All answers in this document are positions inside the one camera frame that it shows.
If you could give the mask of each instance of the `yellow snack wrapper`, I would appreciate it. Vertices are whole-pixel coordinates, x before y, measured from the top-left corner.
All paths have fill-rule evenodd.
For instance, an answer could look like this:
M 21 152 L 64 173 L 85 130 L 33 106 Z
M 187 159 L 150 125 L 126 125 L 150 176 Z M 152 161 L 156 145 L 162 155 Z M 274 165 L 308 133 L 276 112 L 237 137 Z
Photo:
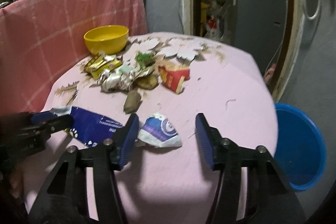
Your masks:
M 118 60 L 115 56 L 104 55 L 100 52 L 84 66 L 84 70 L 90 73 L 94 79 L 98 79 L 104 69 L 113 71 L 122 64 L 122 61 Z

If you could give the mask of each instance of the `pink tablecloth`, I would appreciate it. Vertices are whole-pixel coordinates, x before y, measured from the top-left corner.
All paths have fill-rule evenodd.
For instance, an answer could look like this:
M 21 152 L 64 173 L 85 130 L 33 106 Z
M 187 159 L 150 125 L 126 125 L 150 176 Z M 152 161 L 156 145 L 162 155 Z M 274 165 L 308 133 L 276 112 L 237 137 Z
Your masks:
M 186 36 L 154 33 L 163 41 Z M 179 132 L 183 146 L 178 149 L 136 147 L 131 162 L 116 173 L 121 199 L 130 223 L 205 223 L 218 182 L 200 155 L 194 134 L 194 120 L 203 112 L 223 137 L 240 146 L 264 145 L 274 154 L 277 144 L 277 118 L 272 98 L 253 58 L 238 49 L 195 37 L 184 43 L 206 43 L 211 51 L 204 62 L 193 61 L 190 80 L 182 94 L 176 95 L 159 85 L 146 91 L 137 114 L 141 122 L 154 112 L 168 117 Z M 68 100 L 55 95 L 61 86 L 79 81 L 79 92 L 73 105 L 109 116 L 125 123 L 123 112 L 126 95 L 104 94 L 80 74 L 80 62 L 53 85 L 44 110 L 64 105 Z M 30 157 L 25 164 L 25 191 L 31 207 L 46 175 L 69 145 L 85 146 L 64 132 L 52 135 L 46 151 Z M 92 173 L 88 179 L 92 183 Z M 96 218 L 92 186 L 88 187 L 90 216 Z M 246 201 L 246 172 L 242 175 L 238 218 L 243 217 Z

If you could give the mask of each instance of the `pink checkered cloth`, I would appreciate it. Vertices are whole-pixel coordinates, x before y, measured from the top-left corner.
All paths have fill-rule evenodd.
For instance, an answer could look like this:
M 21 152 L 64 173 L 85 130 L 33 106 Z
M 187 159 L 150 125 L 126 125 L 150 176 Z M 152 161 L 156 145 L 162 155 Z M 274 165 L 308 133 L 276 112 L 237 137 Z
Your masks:
M 84 34 L 147 33 L 143 0 L 19 0 L 0 9 L 0 115 L 40 111 L 55 81 L 89 55 Z

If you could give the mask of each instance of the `blue packaging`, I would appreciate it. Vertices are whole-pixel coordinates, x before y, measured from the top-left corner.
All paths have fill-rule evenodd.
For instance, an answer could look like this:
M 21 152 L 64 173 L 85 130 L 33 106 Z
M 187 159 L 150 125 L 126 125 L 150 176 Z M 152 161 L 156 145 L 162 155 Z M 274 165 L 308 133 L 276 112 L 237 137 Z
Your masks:
M 118 128 L 123 127 L 121 123 L 109 117 L 80 107 L 53 108 L 50 112 L 57 116 L 70 114 L 74 119 L 74 123 L 72 128 L 66 131 L 89 147 L 95 147 L 105 139 L 111 138 Z
M 156 147 L 180 147 L 181 138 L 169 120 L 160 113 L 149 117 L 140 129 L 138 139 Z

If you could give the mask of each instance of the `cloth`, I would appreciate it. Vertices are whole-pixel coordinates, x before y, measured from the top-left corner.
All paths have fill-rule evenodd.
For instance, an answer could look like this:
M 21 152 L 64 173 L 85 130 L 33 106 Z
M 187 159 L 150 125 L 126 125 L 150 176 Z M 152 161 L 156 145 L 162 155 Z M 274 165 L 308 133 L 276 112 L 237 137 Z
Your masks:
M 89 55 L 103 25 L 147 33 L 143 0 L 18 0 L 0 9 L 0 115 L 40 111 L 55 81 Z
M 278 124 L 273 100 L 250 54 L 209 39 L 173 33 L 130 37 L 130 41 L 138 39 L 141 43 L 134 42 L 124 54 L 124 60 L 134 58 L 137 51 L 145 52 L 149 46 L 144 41 L 149 37 L 157 39 L 157 42 L 169 40 L 169 44 L 178 47 L 183 44 L 184 47 L 191 45 L 189 47 L 197 48 L 206 44 L 208 49 L 203 54 L 205 61 L 192 61 L 190 80 L 185 82 L 181 94 L 175 94 L 162 83 L 153 90 L 138 90 L 142 94 L 142 104 L 137 111 L 140 125 L 154 112 L 159 112 L 174 125 L 183 146 L 177 149 L 135 147 L 130 163 L 124 170 L 115 173 L 122 204 L 130 224 L 205 223 L 215 196 L 219 172 L 208 168 L 198 148 L 194 134 L 196 114 L 203 112 L 210 126 L 216 127 L 222 137 L 253 149 L 264 145 L 274 155 Z M 106 94 L 100 91 L 100 87 L 90 88 L 95 81 L 88 79 L 80 70 L 87 61 L 86 58 L 78 62 L 55 82 L 43 110 L 72 101 L 74 106 L 125 124 L 129 117 L 123 111 L 127 95 L 123 92 Z M 69 85 L 73 87 L 71 93 L 58 92 Z M 77 139 L 66 136 L 64 132 L 52 134 L 47 149 L 25 162 L 28 209 L 66 147 L 76 145 L 79 149 L 85 148 Z M 93 178 L 91 171 L 88 172 L 90 217 L 97 219 Z M 238 219 L 245 212 L 246 173 L 243 169 Z

